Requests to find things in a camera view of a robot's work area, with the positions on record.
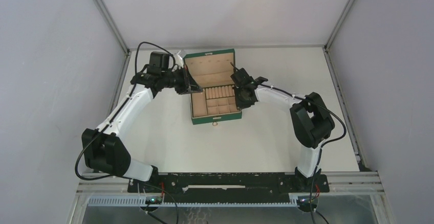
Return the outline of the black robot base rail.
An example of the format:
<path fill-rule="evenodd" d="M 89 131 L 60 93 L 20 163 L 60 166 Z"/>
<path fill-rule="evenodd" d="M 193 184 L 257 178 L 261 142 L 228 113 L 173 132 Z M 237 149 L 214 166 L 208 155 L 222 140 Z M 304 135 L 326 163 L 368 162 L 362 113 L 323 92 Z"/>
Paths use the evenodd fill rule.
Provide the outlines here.
<path fill-rule="evenodd" d="M 284 195 L 316 198 L 330 191 L 325 174 L 318 172 L 305 178 L 296 172 L 265 173 L 159 173 L 148 182 L 131 180 L 128 193 L 167 195 L 172 200 L 217 201 L 283 200 Z"/>

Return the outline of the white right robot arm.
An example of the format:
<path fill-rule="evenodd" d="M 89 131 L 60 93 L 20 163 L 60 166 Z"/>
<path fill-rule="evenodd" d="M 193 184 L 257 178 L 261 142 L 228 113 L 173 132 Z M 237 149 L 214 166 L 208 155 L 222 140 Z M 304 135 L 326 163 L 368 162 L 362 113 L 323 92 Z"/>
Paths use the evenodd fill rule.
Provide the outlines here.
<path fill-rule="evenodd" d="M 315 92 L 307 96 L 291 94 L 273 87 L 268 79 L 254 79 L 244 68 L 234 68 L 231 79 L 235 84 L 235 104 L 239 109 L 250 108 L 258 102 L 271 104 L 287 112 L 292 121 L 294 134 L 301 144 L 300 158 L 295 172 L 296 186 L 310 191 L 316 185 L 315 174 L 319 171 L 322 146 L 331 136 L 335 122 L 322 97 Z"/>

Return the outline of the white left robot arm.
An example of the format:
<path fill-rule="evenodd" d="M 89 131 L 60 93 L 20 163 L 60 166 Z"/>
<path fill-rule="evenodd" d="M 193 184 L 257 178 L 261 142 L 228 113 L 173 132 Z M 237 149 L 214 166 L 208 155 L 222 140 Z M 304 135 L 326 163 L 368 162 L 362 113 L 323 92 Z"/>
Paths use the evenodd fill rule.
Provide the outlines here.
<path fill-rule="evenodd" d="M 160 185 L 157 167 L 132 159 L 122 142 L 139 113 L 150 104 L 157 93 L 173 88 L 177 94 L 202 92 L 184 61 L 186 53 L 178 51 L 151 52 L 149 63 L 141 70 L 135 69 L 131 84 L 122 101 L 95 129 L 86 129 L 82 134 L 83 150 L 79 159 L 93 170 L 140 181 L 148 192 Z"/>

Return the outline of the green jewelry box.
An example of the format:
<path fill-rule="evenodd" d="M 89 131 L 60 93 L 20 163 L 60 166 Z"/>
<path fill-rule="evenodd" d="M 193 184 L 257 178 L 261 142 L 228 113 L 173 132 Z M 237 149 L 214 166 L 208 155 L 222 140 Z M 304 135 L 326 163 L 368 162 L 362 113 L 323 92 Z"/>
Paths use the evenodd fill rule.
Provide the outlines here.
<path fill-rule="evenodd" d="M 235 49 L 187 54 L 184 61 L 190 74 L 203 89 L 190 95 L 194 125 L 218 123 L 242 118 L 235 103 Z"/>

